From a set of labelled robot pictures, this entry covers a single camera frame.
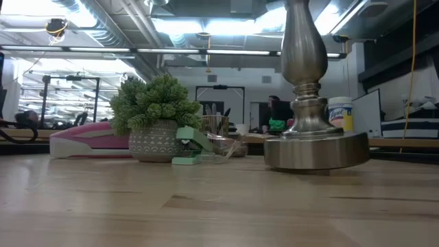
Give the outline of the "silver metal lamp base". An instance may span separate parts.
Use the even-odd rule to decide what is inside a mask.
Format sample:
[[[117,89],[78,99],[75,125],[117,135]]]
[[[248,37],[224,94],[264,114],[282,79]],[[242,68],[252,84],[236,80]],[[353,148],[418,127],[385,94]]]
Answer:
[[[294,124],[263,143],[265,164],[280,170],[322,170],[352,167],[370,158],[368,135],[345,132],[329,122],[328,101],[320,97],[320,79],[327,72],[324,42],[309,10],[309,0],[286,0],[281,71],[292,84]]]

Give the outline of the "mint green stapler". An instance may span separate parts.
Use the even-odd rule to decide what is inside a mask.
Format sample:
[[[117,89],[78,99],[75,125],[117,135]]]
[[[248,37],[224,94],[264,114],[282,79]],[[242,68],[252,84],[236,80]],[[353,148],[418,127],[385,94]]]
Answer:
[[[202,162],[202,153],[213,152],[213,144],[209,139],[191,127],[179,128],[176,139],[182,143],[182,153],[173,157],[173,165],[197,165]]]

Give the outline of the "person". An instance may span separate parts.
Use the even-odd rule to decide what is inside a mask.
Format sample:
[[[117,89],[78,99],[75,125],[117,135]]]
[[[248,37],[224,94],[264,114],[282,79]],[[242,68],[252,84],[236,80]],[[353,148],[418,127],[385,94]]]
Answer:
[[[294,119],[290,102],[282,101],[275,95],[269,96],[268,132],[275,133],[286,131],[287,120]]]
[[[19,125],[16,127],[18,129],[23,129],[26,127],[32,127],[35,129],[38,129],[39,127],[39,118],[37,112],[33,110],[27,110],[21,113],[17,113],[14,116],[15,122],[17,122]]]

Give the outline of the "artificial green plant in pot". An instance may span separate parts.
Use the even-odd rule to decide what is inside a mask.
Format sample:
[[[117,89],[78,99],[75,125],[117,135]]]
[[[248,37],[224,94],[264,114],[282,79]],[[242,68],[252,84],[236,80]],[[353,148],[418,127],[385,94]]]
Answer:
[[[150,82],[129,78],[121,83],[111,101],[112,129],[128,137],[128,149],[138,161],[169,163],[182,154],[179,128],[198,129],[201,105],[189,99],[187,88],[170,75]]]

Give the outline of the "black LED light bar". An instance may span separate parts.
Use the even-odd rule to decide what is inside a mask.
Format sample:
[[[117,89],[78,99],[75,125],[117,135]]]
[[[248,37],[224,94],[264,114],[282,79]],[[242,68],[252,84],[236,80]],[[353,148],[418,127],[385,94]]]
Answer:
[[[125,47],[68,47],[68,46],[31,46],[0,45],[4,51],[48,51],[77,53],[112,54],[176,54],[176,55],[230,55],[230,56],[269,56],[280,57],[280,51],[234,50],[234,49],[171,49],[171,48],[125,48]]]

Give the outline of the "yellow Lysol wipes canister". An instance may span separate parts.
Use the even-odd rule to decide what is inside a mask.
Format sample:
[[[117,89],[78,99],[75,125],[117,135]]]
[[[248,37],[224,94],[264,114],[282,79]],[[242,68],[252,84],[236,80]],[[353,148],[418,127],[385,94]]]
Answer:
[[[329,122],[343,128],[345,132],[353,132],[353,104],[350,97],[333,97],[328,100]]]

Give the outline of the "pink and white stapler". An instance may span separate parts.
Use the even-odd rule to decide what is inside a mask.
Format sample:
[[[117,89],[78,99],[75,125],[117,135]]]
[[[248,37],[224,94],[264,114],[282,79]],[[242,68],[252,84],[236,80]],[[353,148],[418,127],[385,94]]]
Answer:
[[[131,158],[128,135],[117,136],[108,121],[76,126],[49,137],[54,158]]]

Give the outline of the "white board panel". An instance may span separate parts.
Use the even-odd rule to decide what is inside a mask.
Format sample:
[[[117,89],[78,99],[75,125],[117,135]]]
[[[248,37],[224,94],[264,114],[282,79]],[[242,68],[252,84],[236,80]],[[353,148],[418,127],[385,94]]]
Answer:
[[[353,128],[356,133],[365,132],[369,139],[381,138],[380,90],[376,89],[352,101]]]

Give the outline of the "light wood desk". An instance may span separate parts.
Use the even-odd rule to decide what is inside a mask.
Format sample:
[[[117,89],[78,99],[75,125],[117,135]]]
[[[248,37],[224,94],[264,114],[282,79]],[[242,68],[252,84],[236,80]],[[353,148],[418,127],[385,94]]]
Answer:
[[[31,130],[28,129],[14,129],[14,128],[0,128],[10,137],[24,139],[33,136]],[[38,141],[48,141],[51,134],[60,132],[61,130],[38,130]],[[256,134],[246,134],[242,140],[247,143],[263,143],[261,137]],[[439,149],[439,139],[369,139],[369,146],[371,148],[436,148]]]

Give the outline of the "black and white striped box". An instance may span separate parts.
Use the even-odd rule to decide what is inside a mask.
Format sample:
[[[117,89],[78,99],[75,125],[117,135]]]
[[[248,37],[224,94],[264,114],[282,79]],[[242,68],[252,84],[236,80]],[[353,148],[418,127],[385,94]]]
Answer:
[[[386,139],[439,139],[439,119],[410,118],[405,127],[405,119],[383,121],[382,135]]]

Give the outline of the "white crumpled bag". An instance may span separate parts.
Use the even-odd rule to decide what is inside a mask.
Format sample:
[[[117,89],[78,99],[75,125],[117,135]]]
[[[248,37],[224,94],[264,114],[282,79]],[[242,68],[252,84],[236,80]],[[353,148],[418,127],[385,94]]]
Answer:
[[[404,116],[420,119],[439,119],[439,99],[431,96],[424,96],[419,99],[412,99],[405,102]]]

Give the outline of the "black background station frame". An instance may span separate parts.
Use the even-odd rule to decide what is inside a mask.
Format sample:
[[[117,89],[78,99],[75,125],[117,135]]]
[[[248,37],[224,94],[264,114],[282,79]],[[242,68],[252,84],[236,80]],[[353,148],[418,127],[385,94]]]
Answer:
[[[83,77],[83,76],[79,76],[79,75],[68,75],[65,77],[60,77],[60,76],[52,77],[51,75],[44,75],[43,76],[42,82],[44,84],[44,88],[43,88],[43,103],[42,103],[43,109],[42,109],[41,121],[44,121],[45,108],[46,108],[46,103],[47,103],[47,92],[49,89],[49,84],[51,83],[52,79],[65,79],[66,81],[72,81],[72,82],[82,81],[82,80],[94,80],[95,81],[95,89],[93,89],[93,92],[95,93],[95,96],[94,96],[94,108],[93,108],[93,122],[97,121],[97,107],[98,107],[98,97],[99,97],[100,86],[101,86],[101,78],[99,78],[99,77]]]
[[[228,90],[232,89],[236,91],[237,89],[242,90],[242,95],[240,96],[242,99],[242,119],[245,121],[245,113],[246,113],[246,88],[244,86],[226,86],[223,84],[215,85],[215,86],[195,86],[195,101],[198,100],[198,97],[201,96],[201,93],[198,93],[199,89],[213,89],[213,90]]]

